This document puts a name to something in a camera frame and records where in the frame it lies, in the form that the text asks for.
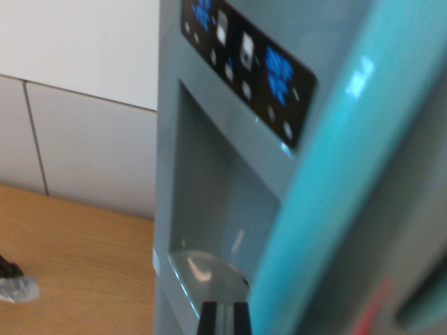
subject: wall tile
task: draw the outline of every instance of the wall tile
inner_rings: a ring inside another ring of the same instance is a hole
[[[0,76],[0,183],[45,194],[23,83]]]
[[[49,194],[153,218],[156,113],[27,84]]]

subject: blue display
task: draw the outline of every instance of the blue display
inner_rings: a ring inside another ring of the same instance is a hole
[[[286,105],[284,95],[288,95],[288,82],[293,79],[293,68],[290,62],[267,46],[267,54],[265,55],[265,65],[268,69],[268,81],[270,89],[274,97],[282,105]]]
[[[207,32],[210,32],[208,22],[210,21],[210,8],[211,0],[199,0],[197,5],[191,5],[193,12],[196,14],[196,19],[205,28]]]

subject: button icon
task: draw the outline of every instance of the button icon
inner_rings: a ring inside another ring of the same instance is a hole
[[[228,63],[225,63],[225,75],[228,78],[228,80],[233,82],[233,77],[234,77],[233,69],[231,68],[231,66]]]
[[[244,92],[245,98],[251,99],[251,89],[245,81],[242,81],[242,92]]]
[[[217,16],[217,39],[223,46],[225,46],[226,42],[226,31],[228,29],[228,19],[224,12],[219,10],[219,14]]]
[[[288,124],[287,121],[284,122],[283,128],[284,128],[284,131],[286,132],[287,138],[292,140],[292,138],[293,138],[292,128],[291,128],[290,124]]]
[[[272,106],[270,106],[270,105],[268,106],[268,116],[269,116],[271,122],[274,122],[275,119],[277,118],[274,115],[274,110],[273,110]]]
[[[244,32],[242,37],[242,47],[240,50],[240,61],[247,68],[251,70],[251,62],[253,61],[254,43],[250,35]]]
[[[216,65],[217,59],[216,59],[216,52],[214,52],[214,49],[211,50],[211,61],[214,65]]]

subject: white wall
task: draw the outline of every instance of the white wall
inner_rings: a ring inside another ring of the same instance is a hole
[[[156,110],[159,0],[0,0],[0,74]]]

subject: tile grout line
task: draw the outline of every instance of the tile grout line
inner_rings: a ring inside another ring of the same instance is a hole
[[[43,186],[45,187],[45,194],[47,196],[50,196],[50,194],[48,193],[47,179],[45,178],[45,172],[43,170],[41,151],[39,149],[39,144],[37,142],[36,127],[34,126],[33,114],[31,113],[31,104],[29,103],[27,82],[22,81],[22,85],[23,85],[23,92],[25,94],[25,101],[27,102],[27,109],[28,109],[29,120],[31,122],[31,129],[33,131],[34,143],[36,144],[37,158],[39,159],[39,165],[41,166],[41,173],[42,173],[42,179],[43,179]]]

